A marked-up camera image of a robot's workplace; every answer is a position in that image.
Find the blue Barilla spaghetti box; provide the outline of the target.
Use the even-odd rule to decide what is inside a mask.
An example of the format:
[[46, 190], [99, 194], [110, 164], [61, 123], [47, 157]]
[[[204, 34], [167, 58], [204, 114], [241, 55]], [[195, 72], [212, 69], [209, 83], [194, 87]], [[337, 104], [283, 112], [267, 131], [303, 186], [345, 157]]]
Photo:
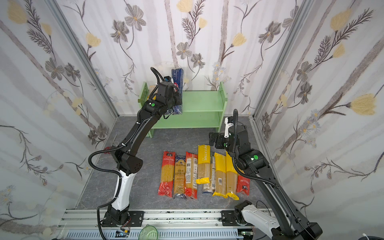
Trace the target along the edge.
[[[182, 68], [172, 69], [173, 83], [178, 87], [180, 99], [183, 99], [183, 85], [184, 85], [184, 70]], [[183, 113], [183, 105], [173, 107], [173, 115], [181, 115]]]

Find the red white-label spaghetti bag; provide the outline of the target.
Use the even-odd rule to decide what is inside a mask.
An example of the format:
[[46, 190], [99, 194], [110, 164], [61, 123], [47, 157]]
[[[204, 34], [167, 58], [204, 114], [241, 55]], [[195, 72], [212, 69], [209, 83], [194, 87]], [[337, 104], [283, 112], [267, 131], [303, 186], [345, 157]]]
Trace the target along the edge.
[[198, 184], [198, 156], [186, 152], [185, 195], [191, 199], [197, 199]]

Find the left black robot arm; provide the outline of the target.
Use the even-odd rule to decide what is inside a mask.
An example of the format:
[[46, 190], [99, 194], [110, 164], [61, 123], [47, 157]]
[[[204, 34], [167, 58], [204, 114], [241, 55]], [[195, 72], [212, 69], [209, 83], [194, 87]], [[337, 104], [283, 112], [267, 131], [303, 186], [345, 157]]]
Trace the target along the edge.
[[[123, 227], [129, 224], [132, 219], [129, 213], [130, 193], [134, 178], [143, 166], [143, 160], [137, 157], [138, 150], [152, 127], [161, 118], [166, 119], [166, 113], [173, 107], [182, 104], [179, 87], [169, 77], [164, 78], [155, 68], [151, 67], [151, 71], [157, 84], [138, 111], [137, 121], [128, 135], [117, 146], [96, 151], [88, 157], [88, 163], [94, 170], [117, 175], [112, 200], [97, 207], [99, 231], [102, 231], [102, 227]], [[102, 169], [93, 163], [93, 157], [102, 153], [112, 154], [117, 164], [116, 170]]]

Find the yellow Pastatime spaghetti bag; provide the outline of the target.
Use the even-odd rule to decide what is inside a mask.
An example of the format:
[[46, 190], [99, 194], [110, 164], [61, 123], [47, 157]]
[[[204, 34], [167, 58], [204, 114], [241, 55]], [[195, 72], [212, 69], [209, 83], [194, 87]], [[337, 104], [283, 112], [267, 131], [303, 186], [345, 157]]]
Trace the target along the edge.
[[209, 145], [198, 146], [198, 185], [209, 184], [211, 174], [211, 148]]

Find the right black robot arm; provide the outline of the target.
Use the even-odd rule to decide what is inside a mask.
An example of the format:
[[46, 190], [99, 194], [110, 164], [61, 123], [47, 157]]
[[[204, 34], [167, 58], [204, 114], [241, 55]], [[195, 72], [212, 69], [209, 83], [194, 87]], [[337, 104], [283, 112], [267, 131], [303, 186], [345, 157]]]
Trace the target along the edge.
[[240, 124], [238, 118], [238, 110], [234, 110], [233, 116], [226, 118], [224, 133], [209, 134], [209, 144], [229, 154], [236, 173], [256, 182], [274, 213], [272, 217], [254, 204], [244, 202], [236, 211], [238, 224], [251, 224], [272, 240], [317, 240], [323, 233], [322, 228], [310, 222], [295, 206], [269, 161], [261, 151], [251, 147], [247, 127]]

